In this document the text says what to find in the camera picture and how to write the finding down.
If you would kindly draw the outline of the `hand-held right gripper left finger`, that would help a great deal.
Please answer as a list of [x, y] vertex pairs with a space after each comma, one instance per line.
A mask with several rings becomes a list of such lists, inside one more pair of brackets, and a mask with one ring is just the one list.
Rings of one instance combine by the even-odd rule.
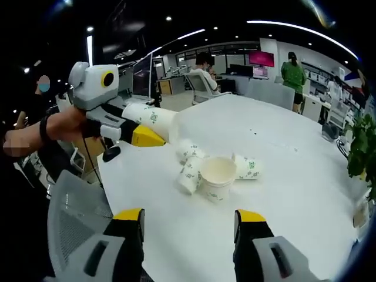
[[68, 257], [61, 274], [44, 281], [141, 281], [145, 210], [123, 210]]

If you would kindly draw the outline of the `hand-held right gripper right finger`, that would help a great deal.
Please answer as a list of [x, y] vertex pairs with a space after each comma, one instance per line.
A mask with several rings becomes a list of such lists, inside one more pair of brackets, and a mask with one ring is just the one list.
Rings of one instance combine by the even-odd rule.
[[307, 257], [253, 211], [235, 211], [233, 263], [237, 281], [319, 281]]

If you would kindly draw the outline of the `person's left hand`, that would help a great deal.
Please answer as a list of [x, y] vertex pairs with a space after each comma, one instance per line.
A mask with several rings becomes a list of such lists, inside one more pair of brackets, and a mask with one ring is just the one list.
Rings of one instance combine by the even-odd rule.
[[47, 118], [46, 134], [50, 140], [73, 142], [80, 138], [98, 138], [91, 127], [86, 112], [70, 106], [63, 112], [54, 113]]

